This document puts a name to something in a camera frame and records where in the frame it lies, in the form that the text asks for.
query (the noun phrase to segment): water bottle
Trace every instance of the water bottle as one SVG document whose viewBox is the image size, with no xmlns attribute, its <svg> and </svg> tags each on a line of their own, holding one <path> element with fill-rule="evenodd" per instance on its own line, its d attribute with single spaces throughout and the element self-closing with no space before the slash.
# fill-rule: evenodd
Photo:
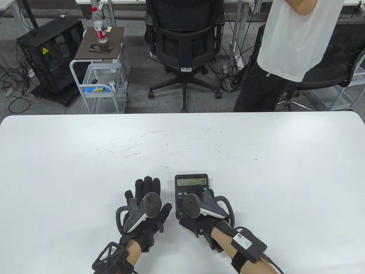
<svg viewBox="0 0 365 274">
<path fill-rule="evenodd" d="M 96 32 L 97 40 L 99 43 L 106 43 L 108 41 L 107 32 L 105 31 L 105 26 L 101 18 L 101 14 L 97 7 L 92 7 L 92 20 L 94 21 L 94 29 Z"/>
</svg>

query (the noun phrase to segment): office chair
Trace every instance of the office chair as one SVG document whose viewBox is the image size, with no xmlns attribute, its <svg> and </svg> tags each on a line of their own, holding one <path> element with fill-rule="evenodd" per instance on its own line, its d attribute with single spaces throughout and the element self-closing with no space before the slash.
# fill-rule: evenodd
<svg viewBox="0 0 365 274">
<path fill-rule="evenodd" d="M 204 66 L 220 51 L 224 26 L 223 0 L 146 0 L 147 26 L 151 52 L 175 78 L 150 87 L 154 90 L 182 83 L 182 113 L 186 113 L 187 83 L 209 88 L 220 99 L 220 87 L 193 76 L 208 73 Z"/>
<path fill-rule="evenodd" d="M 251 57 L 253 62 L 256 62 L 257 60 L 264 29 L 265 25 L 259 28 L 255 48 Z M 364 83 L 364 80 L 353 81 L 354 72 L 357 72 L 357 69 L 365 55 L 364 33 L 364 21 L 357 18 L 339 20 L 332 34 L 327 50 L 323 55 L 322 61 L 306 73 L 302 82 L 294 83 L 294 88 L 284 91 L 287 94 L 278 104 L 287 106 L 289 110 L 291 110 L 291 104 L 306 110 L 312 110 L 311 108 L 301 105 L 295 101 L 295 98 L 299 96 L 300 91 L 317 90 L 339 85 L 341 87 L 341 91 L 328 108 L 328 110 L 332 110 L 346 87 L 349 85 L 359 85 Z"/>
</svg>

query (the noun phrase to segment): calculator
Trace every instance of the calculator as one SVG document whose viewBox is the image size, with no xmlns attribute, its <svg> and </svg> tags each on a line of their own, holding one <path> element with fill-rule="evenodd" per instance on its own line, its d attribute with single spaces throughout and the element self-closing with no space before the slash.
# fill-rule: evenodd
<svg viewBox="0 0 365 274">
<path fill-rule="evenodd" d="M 183 211 L 183 200 L 191 192 L 191 186 L 202 185 L 203 190 L 209 189 L 208 175 L 207 174 L 185 174 L 175 176 L 175 203 L 176 203 L 176 218 L 186 218 L 186 214 Z"/>
</svg>

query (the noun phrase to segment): hand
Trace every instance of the hand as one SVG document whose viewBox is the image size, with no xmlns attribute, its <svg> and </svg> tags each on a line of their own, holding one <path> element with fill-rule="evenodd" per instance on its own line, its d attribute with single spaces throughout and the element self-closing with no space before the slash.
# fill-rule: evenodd
<svg viewBox="0 0 365 274">
<path fill-rule="evenodd" d="M 147 176 L 144 180 L 138 179 L 135 183 L 135 198 L 138 200 L 137 205 L 139 205 L 145 195 L 149 192 L 155 192 L 160 196 L 161 194 L 161 183 L 158 178 L 152 180 L 151 177 Z M 131 190 L 127 190 L 124 194 L 127 199 L 127 205 L 129 201 L 133 198 Z M 132 232 L 126 233 L 123 230 L 122 237 L 120 239 L 121 245 L 126 245 L 129 240 L 135 240 L 141 247 L 142 252 L 148 252 L 150 247 L 154 245 L 154 234 L 160 230 L 162 233 L 164 231 L 163 224 L 165 223 L 168 215 L 170 214 L 172 205 L 170 203 L 165 204 L 160 213 L 155 218 L 147 218 L 141 222 Z M 123 226 L 129 218 L 129 212 L 125 215 L 123 220 Z"/>
<path fill-rule="evenodd" d="M 202 198 L 202 193 L 203 193 L 203 187 L 196 185 L 196 186 L 191 186 L 187 188 L 187 192 L 188 193 L 194 193 L 196 194 L 199 198 Z M 209 192 L 212 196 L 212 198 L 214 198 L 214 192 L 212 189 L 209 189 Z M 213 250 L 217 250 L 218 252 L 222 252 L 223 249 L 220 247 L 220 245 L 211 237 L 211 233 L 212 230 L 215 226 L 228 226 L 227 224 L 229 220 L 228 218 L 225 219 L 219 219 L 213 216 L 205 216 L 205 215 L 200 215 L 197 218 L 183 218 L 180 219 L 179 224 L 182 225 L 183 227 L 187 228 L 188 230 L 192 231 L 195 236 L 198 238 L 199 235 L 203 235 L 204 238 L 206 239 L 206 241 L 209 243 L 210 248 Z"/>
</svg>

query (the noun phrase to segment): sneaker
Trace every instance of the sneaker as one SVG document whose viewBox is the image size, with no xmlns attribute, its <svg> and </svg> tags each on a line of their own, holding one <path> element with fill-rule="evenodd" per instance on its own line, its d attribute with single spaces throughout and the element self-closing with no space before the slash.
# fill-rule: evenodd
<svg viewBox="0 0 365 274">
<path fill-rule="evenodd" d="M 156 62 L 159 62 L 161 63 L 161 61 L 157 58 L 156 55 L 154 55 L 152 52 L 150 52 L 150 58 L 153 60 L 153 61 L 156 61 Z"/>
</svg>

